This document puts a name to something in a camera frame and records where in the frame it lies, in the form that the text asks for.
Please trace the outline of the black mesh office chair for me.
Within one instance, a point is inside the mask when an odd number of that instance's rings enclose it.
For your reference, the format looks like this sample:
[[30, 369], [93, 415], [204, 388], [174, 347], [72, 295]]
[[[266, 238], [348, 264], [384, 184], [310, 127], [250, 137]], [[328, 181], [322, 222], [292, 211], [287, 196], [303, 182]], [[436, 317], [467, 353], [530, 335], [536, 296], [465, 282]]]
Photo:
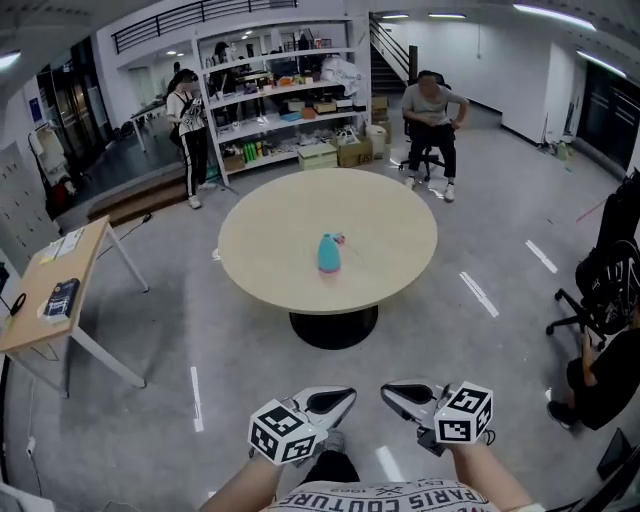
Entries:
[[598, 337], [596, 349], [602, 351], [607, 338], [627, 326], [640, 299], [640, 243], [635, 238], [639, 225], [640, 169], [636, 168], [604, 202], [596, 245], [576, 268], [582, 298], [577, 301], [564, 289], [554, 295], [575, 314], [549, 324], [547, 335], [560, 326], [586, 327]]

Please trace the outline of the white waste bin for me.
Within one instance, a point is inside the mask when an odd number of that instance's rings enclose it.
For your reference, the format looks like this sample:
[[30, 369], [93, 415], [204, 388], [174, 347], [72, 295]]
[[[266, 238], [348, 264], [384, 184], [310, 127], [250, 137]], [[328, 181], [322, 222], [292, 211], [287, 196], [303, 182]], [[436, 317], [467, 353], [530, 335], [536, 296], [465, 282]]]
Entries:
[[366, 127], [366, 137], [372, 145], [372, 157], [382, 159], [387, 145], [387, 130], [380, 125], [369, 125]]

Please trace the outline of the brown cardboard box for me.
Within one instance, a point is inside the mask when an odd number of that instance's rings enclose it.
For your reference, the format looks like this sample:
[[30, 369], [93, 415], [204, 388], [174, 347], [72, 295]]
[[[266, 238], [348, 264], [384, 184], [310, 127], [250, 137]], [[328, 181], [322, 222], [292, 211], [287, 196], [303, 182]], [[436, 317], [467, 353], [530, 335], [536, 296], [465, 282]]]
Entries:
[[369, 138], [359, 138], [351, 144], [337, 145], [338, 165], [343, 168], [355, 168], [367, 165], [373, 160], [373, 146]]

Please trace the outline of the person's white printed t-shirt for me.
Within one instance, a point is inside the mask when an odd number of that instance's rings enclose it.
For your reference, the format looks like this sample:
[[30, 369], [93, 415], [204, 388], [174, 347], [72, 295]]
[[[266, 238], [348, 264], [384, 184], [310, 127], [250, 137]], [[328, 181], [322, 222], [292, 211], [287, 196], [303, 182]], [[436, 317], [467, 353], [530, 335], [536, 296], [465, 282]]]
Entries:
[[296, 487], [262, 512], [501, 512], [455, 480], [365, 484], [318, 481]]

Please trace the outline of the black mezzanine railing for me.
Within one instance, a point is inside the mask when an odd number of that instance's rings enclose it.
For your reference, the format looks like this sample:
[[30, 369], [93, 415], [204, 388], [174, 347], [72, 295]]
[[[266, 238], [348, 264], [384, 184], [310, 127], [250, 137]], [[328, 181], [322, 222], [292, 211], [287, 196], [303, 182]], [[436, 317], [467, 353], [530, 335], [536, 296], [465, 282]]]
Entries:
[[164, 11], [111, 35], [117, 54], [168, 33], [221, 17], [297, 8], [298, 0], [198, 0]]

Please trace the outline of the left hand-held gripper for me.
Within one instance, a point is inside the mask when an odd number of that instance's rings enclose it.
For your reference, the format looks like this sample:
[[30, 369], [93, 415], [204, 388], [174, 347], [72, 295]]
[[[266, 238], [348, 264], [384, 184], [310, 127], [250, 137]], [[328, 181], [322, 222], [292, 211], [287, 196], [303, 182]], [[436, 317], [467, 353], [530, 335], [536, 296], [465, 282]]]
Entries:
[[250, 416], [247, 441], [276, 466], [305, 460], [350, 412], [354, 388], [316, 386], [281, 401], [273, 399]]

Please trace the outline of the person's left forearm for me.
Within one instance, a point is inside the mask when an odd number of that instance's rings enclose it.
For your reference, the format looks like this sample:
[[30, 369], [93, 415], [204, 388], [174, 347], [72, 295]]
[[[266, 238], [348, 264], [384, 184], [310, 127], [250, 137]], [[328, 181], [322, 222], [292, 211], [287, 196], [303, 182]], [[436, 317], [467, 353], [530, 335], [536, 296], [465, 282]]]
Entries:
[[254, 456], [198, 512], [261, 512], [273, 502], [284, 468]]

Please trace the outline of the clothes rack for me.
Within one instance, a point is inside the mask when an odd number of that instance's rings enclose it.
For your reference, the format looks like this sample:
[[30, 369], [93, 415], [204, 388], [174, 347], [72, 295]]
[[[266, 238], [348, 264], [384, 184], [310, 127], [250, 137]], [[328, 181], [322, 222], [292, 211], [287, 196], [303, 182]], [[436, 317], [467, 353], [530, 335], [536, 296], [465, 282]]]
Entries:
[[44, 122], [30, 132], [28, 143], [43, 184], [49, 190], [61, 186], [68, 196], [74, 197], [77, 191], [69, 173], [70, 165], [53, 125]]

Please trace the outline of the black railed staircase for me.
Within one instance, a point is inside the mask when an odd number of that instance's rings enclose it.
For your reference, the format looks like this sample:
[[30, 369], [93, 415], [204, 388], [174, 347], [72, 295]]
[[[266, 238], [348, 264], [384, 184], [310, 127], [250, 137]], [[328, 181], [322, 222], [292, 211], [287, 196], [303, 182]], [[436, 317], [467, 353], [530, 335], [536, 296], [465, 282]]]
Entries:
[[418, 75], [418, 47], [401, 42], [403, 28], [398, 21], [405, 14], [369, 18], [371, 87], [374, 96], [399, 95]]

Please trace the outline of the person's leg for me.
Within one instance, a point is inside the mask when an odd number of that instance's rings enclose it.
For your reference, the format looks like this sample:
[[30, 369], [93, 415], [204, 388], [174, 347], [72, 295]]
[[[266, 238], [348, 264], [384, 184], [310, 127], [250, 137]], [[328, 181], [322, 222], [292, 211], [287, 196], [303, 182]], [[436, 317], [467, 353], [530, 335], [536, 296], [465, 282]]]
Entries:
[[360, 477], [349, 457], [336, 450], [320, 453], [302, 484], [311, 482], [359, 482]]

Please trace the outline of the grey metal lockers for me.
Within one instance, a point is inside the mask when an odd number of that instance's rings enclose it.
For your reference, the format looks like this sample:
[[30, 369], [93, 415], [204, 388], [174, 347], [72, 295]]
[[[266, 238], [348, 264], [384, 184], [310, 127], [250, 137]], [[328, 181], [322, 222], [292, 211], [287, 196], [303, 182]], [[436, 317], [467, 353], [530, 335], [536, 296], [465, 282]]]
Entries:
[[15, 142], [0, 150], [0, 249], [22, 276], [32, 257], [59, 238]]

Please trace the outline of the long ceiling light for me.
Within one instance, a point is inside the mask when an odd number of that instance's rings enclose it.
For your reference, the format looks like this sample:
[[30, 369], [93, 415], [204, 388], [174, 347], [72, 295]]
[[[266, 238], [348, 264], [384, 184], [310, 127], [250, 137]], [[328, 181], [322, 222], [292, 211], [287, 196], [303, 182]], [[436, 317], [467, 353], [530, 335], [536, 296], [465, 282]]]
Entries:
[[607, 62], [605, 62], [605, 61], [603, 61], [603, 60], [601, 60], [601, 59], [599, 59], [599, 58], [597, 58], [597, 57], [595, 57], [595, 56], [583, 51], [583, 50], [577, 50], [576, 53], [580, 57], [585, 59], [586, 61], [590, 62], [591, 64], [599, 66], [599, 67], [605, 69], [606, 71], [608, 71], [608, 72], [610, 72], [610, 73], [612, 73], [612, 74], [614, 74], [614, 75], [616, 75], [616, 76], [618, 76], [620, 78], [623, 78], [623, 79], [627, 78], [626, 73], [623, 70], [621, 70], [618, 67], [616, 67], [616, 66], [613, 66], [613, 65], [611, 65], [611, 64], [609, 64], [609, 63], [607, 63]]
[[597, 29], [592, 22], [587, 21], [576, 16], [565, 14], [559, 11], [554, 11], [542, 7], [535, 7], [531, 5], [525, 5], [522, 3], [514, 3], [513, 7], [520, 13], [544, 17], [552, 19], [558, 22], [566, 23], [575, 27], [579, 27], [583, 30], [596, 32]]

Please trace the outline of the papers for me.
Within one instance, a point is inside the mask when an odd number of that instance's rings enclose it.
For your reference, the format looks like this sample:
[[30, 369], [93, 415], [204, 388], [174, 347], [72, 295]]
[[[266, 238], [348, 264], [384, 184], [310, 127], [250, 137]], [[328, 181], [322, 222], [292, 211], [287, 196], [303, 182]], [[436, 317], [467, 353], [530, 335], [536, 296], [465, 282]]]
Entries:
[[65, 237], [62, 237], [55, 242], [50, 243], [49, 246], [45, 248], [40, 259], [40, 263], [46, 264], [52, 262], [58, 257], [74, 251], [81, 240], [83, 233], [84, 229], [80, 228], [69, 232]]

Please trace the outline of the white storage shelf unit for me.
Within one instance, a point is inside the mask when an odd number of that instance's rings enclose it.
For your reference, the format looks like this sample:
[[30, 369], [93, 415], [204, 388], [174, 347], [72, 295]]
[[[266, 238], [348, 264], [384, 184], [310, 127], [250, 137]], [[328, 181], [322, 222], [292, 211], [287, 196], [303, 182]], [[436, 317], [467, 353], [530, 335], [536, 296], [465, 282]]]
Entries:
[[[367, 15], [269, 16], [191, 37], [214, 155], [223, 181], [244, 170], [297, 157], [303, 131], [372, 122]], [[339, 56], [364, 75], [360, 90], [321, 79]]]

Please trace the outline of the dark blue box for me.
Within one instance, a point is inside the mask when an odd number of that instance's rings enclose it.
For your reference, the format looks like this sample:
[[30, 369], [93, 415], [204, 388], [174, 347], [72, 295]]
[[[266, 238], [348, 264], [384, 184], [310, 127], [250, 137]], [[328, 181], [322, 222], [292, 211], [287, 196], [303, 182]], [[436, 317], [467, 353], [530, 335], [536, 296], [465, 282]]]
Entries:
[[43, 318], [53, 324], [68, 320], [79, 289], [80, 281], [77, 278], [57, 283], [45, 305]]

